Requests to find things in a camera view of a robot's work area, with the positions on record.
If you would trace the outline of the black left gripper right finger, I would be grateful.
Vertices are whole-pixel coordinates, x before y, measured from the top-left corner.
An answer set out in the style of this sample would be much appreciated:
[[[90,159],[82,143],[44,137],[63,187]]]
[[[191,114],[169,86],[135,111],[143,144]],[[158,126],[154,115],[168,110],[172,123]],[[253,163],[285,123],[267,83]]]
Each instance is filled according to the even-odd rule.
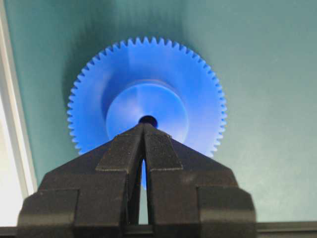
[[[149,221],[157,238],[254,238],[251,195],[233,171],[144,126]]]

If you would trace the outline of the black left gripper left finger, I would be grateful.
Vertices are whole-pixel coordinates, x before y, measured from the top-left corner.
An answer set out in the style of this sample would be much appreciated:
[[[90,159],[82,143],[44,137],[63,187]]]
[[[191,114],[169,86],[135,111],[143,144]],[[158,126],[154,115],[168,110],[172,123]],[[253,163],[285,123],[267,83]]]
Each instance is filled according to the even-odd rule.
[[[47,173],[26,198],[19,238],[120,238],[139,222],[143,130],[138,124]]]

